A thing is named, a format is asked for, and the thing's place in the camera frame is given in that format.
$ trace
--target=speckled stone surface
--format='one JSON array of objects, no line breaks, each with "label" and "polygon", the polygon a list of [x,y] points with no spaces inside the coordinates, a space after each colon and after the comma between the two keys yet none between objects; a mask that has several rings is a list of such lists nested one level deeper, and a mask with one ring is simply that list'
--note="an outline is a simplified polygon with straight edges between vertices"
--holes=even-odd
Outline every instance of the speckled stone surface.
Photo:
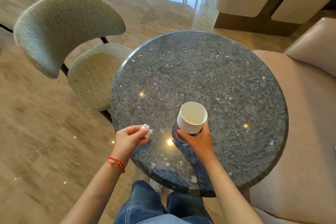
[{"label": "speckled stone surface", "polygon": [[188,101],[207,109],[214,151],[239,189],[273,169],[287,140],[288,113],[272,72],[231,39],[178,31],[136,49],[111,92],[116,131],[136,124],[153,129],[150,142],[132,156],[145,174],[179,192],[215,197],[191,146],[172,137],[180,107]]}]

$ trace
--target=person's right arm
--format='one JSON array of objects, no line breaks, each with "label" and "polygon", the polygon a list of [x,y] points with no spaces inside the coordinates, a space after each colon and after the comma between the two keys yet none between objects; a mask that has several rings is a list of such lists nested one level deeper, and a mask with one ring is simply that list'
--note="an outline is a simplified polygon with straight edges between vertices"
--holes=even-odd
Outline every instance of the person's right arm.
[{"label": "person's right arm", "polygon": [[177,132],[191,145],[206,168],[212,187],[219,199],[226,223],[263,224],[216,158],[212,147],[212,135],[209,131],[208,121],[204,123],[202,131],[197,137],[190,136],[181,130]]}]

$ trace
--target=floor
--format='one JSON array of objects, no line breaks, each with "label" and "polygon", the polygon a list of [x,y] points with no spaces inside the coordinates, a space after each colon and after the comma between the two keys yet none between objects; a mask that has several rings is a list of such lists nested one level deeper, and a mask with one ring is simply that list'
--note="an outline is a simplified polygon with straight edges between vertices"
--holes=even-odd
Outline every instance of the floor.
[{"label": "floor", "polygon": [[[0,23],[13,28],[20,13],[38,0],[0,0]],[[214,0],[108,0],[123,16],[127,31],[107,37],[131,49],[157,35],[180,29],[215,32],[251,50],[282,52],[290,38],[212,28]],[[71,62],[92,46],[76,48]],[[0,216],[2,223],[59,223],[113,148],[114,129],[71,91],[60,73],[51,80],[26,59],[13,35],[0,28]],[[148,179],[129,163],[100,223],[112,223],[130,194],[130,185]],[[223,223],[215,198],[205,205]]]}]

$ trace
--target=paper cup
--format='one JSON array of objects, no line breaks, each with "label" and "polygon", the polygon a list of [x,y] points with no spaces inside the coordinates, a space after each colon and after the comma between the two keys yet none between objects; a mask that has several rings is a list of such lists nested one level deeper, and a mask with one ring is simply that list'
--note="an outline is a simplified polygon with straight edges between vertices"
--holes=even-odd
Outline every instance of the paper cup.
[{"label": "paper cup", "polygon": [[207,110],[196,102],[184,103],[177,116],[179,128],[188,134],[198,133],[208,118]]}]

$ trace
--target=forearm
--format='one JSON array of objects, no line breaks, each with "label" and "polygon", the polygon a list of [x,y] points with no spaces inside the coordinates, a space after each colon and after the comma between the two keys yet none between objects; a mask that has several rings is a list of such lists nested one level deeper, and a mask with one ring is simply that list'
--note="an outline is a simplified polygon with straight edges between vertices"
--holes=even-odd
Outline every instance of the forearm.
[{"label": "forearm", "polygon": [[263,223],[215,156],[206,161],[204,166],[219,199],[227,224]]},{"label": "forearm", "polygon": [[105,163],[61,224],[98,223],[120,174],[117,164]]}]

